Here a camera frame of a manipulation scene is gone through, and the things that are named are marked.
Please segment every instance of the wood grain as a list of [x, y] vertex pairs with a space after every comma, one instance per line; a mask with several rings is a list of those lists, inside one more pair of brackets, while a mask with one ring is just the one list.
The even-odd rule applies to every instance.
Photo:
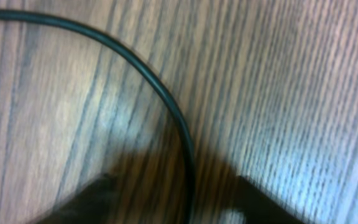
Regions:
[[[0, 0], [122, 40], [183, 110], [196, 148], [194, 223], [238, 223], [230, 177], [296, 216], [358, 223], [358, 1]], [[178, 136], [114, 52], [0, 22], [0, 223], [45, 213], [99, 173], [125, 186], [114, 223], [181, 220]]]

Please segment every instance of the brown wood grain surface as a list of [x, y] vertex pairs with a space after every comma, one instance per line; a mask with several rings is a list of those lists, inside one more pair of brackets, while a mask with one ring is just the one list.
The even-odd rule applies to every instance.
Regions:
[[[249, 176], [296, 216], [358, 223], [358, 0], [0, 0], [106, 31], [172, 91], [195, 143], [194, 223]], [[61, 29], [0, 22], [0, 223], [50, 210], [102, 172], [112, 223], [178, 223], [180, 142], [117, 54]]]

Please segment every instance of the thin black cord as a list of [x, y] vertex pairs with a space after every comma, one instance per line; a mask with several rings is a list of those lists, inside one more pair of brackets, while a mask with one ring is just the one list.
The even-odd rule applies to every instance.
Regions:
[[171, 113], [173, 120], [178, 128], [181, 145], [183, 147], [183, 161], [185, 163], [185, 175], [187, 185], [187, 200], [185, 207], [184, 223], [189, 223], [191, 213], [193, 210], [193, 201], [195, 196], [195, 163], [193, 157], [193, 143], [186, 121], [177, 105], [173, 96], [151, 71], [151, 69], [139, 59], [133, 52], [123, 46], [118, 40], [100, 32], [92, 27], [80, 24], [79, 22], [63, 19], [56, 16], [39, 14], [34, 12], [15, 11], [0, 9], [0, 20], [4, 21], [22, 21], [34, 24], [42, 24], [46, 26], [60, 27], [62, 29], [70, 30], [79, 34], [83, 34], [91, 39], [94, 39], [101, 44], [109, 47], [125, 58], [139, 73], [150, 83], [153, 89], [161, 97], [162, 101], [167, 106]]

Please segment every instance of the curved black cable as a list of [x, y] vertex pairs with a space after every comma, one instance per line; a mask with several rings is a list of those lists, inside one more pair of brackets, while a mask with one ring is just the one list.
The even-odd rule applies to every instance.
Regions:
[[42, 24], [53, 27], [60, 27], [79, 34], [83, 34], [91, 39], [106, 45], [113, 51], [117, 52], [123, 58], [125, 58], [139, 73], [150, 83], [152, 88], [161, 97], [162, 101], [167, 106], [170, 114], [173, 116], [173, 120], [178, 128], [179, 136], [181, 139], [181, 145], [183, 148], [183, 160], [185, 163], [185, 175], [187, 186], [187, 199], [185, 207], [184, 223], [189, 223], [191, 218], [191, 212], [193, 210], [193, 201], [195, 195], [195, 163], [193, 157], [193, 143], [189, 130], [187, 128], [186, 121], [176, 103], [173, 96], [158, 79], [158, 77], [151, 71], [151, 69], [139, 59], [128, 48], [123, 46], [118, 40], [108, 36], [107, 34], [100, 32], [92, 27], [86, 26], [79, 22], [63, 19], [56, 16], [50, 16], [45, 14], [39, 14], [34, 12], [15, 11], [0, 9], [0, 20], [4, 21], [22, 21], [34, 24]]

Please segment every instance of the cable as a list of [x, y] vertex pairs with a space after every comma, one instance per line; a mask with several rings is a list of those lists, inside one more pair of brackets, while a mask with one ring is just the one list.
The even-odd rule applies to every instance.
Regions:
[[0, 9], [0, 20], [21, 21], [52, 27], [59, 27], [85, 35], [117, 52], [133, 67], [135, 67], [136, 70], [139, 71], [139, 73], [148, 81], [148, 83], [152, 86], [152, 88], [157, 92], [157, 94], [161, 97], [162, 101], [165, 103], [165, 106], [168, 108], [170, 114], [172, 115], [179, 132], [181, 145], [183, 148], [182, 155], [183, 162], [185, 164], [185, 177], [187, 186], [187, 199], [183, 222], [189, 223], [191, 213], [193, 211], [193, 201], [196, 185], [195, 162], [193, 157], [194, 147], [189, 130], [187, 128], [186, 121], [177, 103], [175, 102], [175, 99], [173, 99], [173, 96], [163, 85], [163, 83], [158, 79], [158, 77], [153, 73], [153, 71], [151, 71], [151, 69], [143, 61], [141, 61], [139, 57], [137, 57], [128, 48], [123, 46], [118, 40], [79, 22], [46, 14], [5, 9]]

